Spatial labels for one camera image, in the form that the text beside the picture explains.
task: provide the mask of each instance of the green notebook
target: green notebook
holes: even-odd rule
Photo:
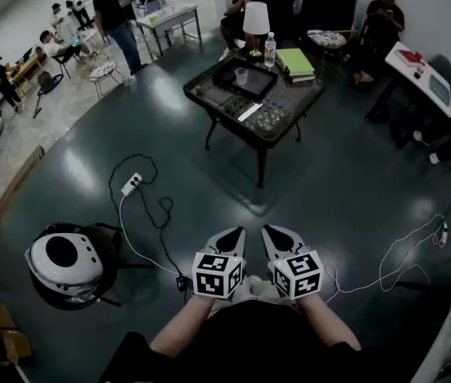
[[[279,64],[291,77],[314,75],[314,67],[299,48],[279,49],[276,55]]]

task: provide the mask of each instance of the book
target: book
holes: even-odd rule
[[[398,49],[395,54],[409,67],[418,67],[422,64],[422,55],[405,49]]]
[[[314,67],[299,48],[279,49],[276,57],[290,77],[314,75]]]
[[[289,77],[289,81],[291,81],[293,84],[295,82],[304,82],[304,81],[313,81],[315,79],[315,75],[308,75],[307,77]]]

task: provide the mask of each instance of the lamp base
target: lamp base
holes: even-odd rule
[[[264,53],[258,49],[251,49],[247,52],[246,59],[253,64],[264,61]]]

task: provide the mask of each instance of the tray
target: tray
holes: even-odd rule
[[[235,71],[238,68],[248,69],[248,81],[245,85],[238,85],[235,81]],[[245,97],[261,100],[276,83],[279,76],[276,73],[257,67],[249,62],[232,58],[212,76],[217,85],[239,91]]]

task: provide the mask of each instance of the floor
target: floor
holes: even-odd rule
[[[122,302],[121,308],[99,303],[78,312],[49,307],[30,280],[24,253],[47,225],[117,222],[108,180],[114,166],[133,153],[152,156],[159,169],[157,181],[145,192],[155,218],[162,218],[156,209],[159,197],[175,201],[165,242],[186,273],[211,235],[241,225],[248,231],[247,270],[267,279],[260,229],[272,223],[298,232],[323,263],[335,264],[341,287],[353,289],[378,277],[380,260],[393,240],[449,205],[447,166],[431,165],[426,149],[414,143],[397,150],[386,125],[367,123],[364,116],[383,84],[360,93],[344,69],[325,76],[325,93],[301,122],[302,142],[289,132],[268,154],[267,188],[256,189],[255,153],[222,128],[206,152],[210,121],[182,89],[216,63],[223,47],[214,36],[203,46],[190,42],[173,49],[142,70],[134,85],[121,86],[96,103],[49,150],[0,219],[0,299],[32,342],[34,358],[23,365],[31,381],[95,382],[129,331],[152,339],[183,305],[175,279],[158,270],[119,274],[107,296]],[[149,165],[128,161],[113,181],[116,197],[134,172],[152,174]],[[169,265],[140,198],[125,201],[123,218],[135,248]],[[409,257],[437,285],[451,284],[451,214],[448,223],[444,248],[428,241]],[[395,269],[404,253],[437,225],[399,243],[383,270]],[[138,262],[126,246],[121,257]],[[425,281],[416,270],[403,278]],[[328,299],[334,292],[326,276],[320,294]],[[372,286],[339,294],[330,307],[363,346],[387,345],[407,331],[420,296],[402,288],[383,293]],[[404,345],[411,349],[408,341]],[[398,356],[397,362],[409,360],[406,351]]]
[[[184,0],[184,2],[192,2],[199,7],[200,28],[203,34],[216,28],[218,22],[214,0]],[[150,63],[152,60],[139,29],[135,27],[133,30],[137,37],[141,60],[144,63]],[[186,32],[196,36],[196,24],[190,24]],[[161,39],[161,43],[166,49],[167,42]],[[151,38],[149,38],[149,44],[151,47],[155,45]],[[92,48],[106,53],[112,61],[117,61],[118,70],[123,75],[129,75],[125,58],[114,41],[112,41],[112,45],[105,45],[100,38],[93,38]],[[104,61],[107,59],[103,55],[84,67],[71,61],[68,64],[68,70],[72,78],[65,77],[53,92],[42,97],[40,104],[42,111],[36,119],[33,119],[32,116],[38,98],[37,84],[30,84],[28,87],[30,90],[26,92],[25,108],[21,114],[15,115],[10,105],[2,101],[0,108],[5,120],[5,128],[0,137],[0,195],[36,146],[41,145],[45,150],[50,149],[67,133],[74,122],[99,101],[94,83],[86,80],[85,75],[90,74],[89,67]],[[53,59],[49,59],[44,68],[52,75],[60,73],[60,66]],[[111,79],[102,84],[105,93],[116,87],[117,83]]]

